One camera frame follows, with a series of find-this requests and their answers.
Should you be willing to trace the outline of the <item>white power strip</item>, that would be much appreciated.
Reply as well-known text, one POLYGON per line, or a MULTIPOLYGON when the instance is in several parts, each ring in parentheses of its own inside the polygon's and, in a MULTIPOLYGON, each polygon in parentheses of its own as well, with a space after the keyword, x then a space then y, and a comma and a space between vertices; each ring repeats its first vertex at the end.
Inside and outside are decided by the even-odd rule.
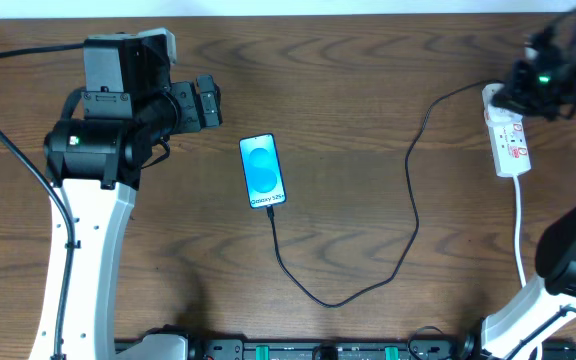
POLYGON ((484 119, 489 131, 496 174, 502 178, 512 178, 528 172, 532 166, 522 117, 495 122, 485 111, 484 119))

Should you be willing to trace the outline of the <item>blue screen Galaxy smartphone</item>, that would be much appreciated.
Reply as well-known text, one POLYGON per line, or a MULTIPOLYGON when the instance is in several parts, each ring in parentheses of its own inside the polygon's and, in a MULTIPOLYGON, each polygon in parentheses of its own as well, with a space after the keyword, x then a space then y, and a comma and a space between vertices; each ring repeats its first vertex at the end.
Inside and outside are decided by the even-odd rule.
POLYGON ((284 203, 287 196, 274 135, 242 138, 239 150, 250 207, 284 203))

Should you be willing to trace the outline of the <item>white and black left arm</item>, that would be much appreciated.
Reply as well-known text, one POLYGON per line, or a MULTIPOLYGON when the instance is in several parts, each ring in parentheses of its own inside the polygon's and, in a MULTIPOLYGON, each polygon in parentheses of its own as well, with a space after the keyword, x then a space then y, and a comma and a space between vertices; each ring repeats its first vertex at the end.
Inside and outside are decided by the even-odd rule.
POLYGON ((152 151, 222 123, 214 79, 173 82, 174 35, 92 35, 84 87, 44 140, 52 240, 34 359, 116 359, 114 307, 122 243, 152 151))

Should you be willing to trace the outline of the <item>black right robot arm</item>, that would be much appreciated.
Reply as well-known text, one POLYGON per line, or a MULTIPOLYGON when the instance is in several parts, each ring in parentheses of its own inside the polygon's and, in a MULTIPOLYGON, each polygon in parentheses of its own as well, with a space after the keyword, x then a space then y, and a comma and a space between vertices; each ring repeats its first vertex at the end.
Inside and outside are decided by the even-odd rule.
MULTIPOLYGON (((570 10, 576 17, 576 8, 570 10)), ((559 46, 551 20, 527 43, 529 56, 514 63, 495 107, 527 117, 560 118, 576 113, 576 26, 570 43, 559 46)), ((576 318, 576 206, 543 232, 535 254, 535 274, 514 298, 479 324, 467 347, 470 359, 527 359, 548 337, 576 318)))

